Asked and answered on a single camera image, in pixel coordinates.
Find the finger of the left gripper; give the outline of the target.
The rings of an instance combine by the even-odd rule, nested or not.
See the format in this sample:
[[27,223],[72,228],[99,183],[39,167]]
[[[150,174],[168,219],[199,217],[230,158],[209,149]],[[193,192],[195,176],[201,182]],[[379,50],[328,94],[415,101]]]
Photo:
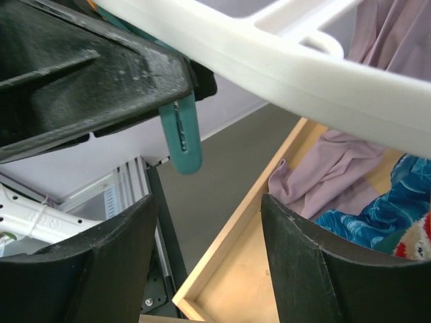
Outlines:
[[214,74],[53,1],[1,2],[1,161],[71,147],[218,90]]

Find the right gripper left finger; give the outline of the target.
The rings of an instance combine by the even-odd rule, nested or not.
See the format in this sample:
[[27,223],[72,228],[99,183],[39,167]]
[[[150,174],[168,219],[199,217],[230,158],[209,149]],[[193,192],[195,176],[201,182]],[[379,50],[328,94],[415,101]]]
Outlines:
[[34,254],[1,259],[2,322],[138,322],[158,204],[119,215]]

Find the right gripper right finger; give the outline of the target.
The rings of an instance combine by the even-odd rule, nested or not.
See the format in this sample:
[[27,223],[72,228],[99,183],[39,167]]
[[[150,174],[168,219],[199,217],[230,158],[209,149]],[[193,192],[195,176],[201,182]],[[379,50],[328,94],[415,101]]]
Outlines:
[[430,321],[430,262],[359,246],[270,194],[261,219],[280,322]]

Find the blue patterned cloth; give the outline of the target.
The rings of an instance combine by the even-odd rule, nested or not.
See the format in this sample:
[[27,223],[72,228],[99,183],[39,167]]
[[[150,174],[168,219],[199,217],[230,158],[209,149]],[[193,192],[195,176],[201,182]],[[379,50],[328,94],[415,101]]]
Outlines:
[[329,210],[316,224],[360,246],[373,249],[390,234],[410,227],[430,211],[430,160],[405,154],[391,172],[391,188],[359,215]]

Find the white round clip hanger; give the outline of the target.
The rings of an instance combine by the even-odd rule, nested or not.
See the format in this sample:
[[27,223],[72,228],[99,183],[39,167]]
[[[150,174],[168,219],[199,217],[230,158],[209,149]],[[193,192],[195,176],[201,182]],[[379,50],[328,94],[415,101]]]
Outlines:
[[244,18],[198,1],[97,6],[287,111],[430,157],[430,84],[347,61],[323,31],[356,1],[274,1]]

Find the dark teal sock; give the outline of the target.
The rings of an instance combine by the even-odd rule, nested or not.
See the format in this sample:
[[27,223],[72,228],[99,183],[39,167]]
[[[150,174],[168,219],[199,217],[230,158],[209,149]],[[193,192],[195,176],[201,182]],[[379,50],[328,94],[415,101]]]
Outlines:
[[410,260],[430,260],[430,212],[407,229],[391,233],[375,250]]

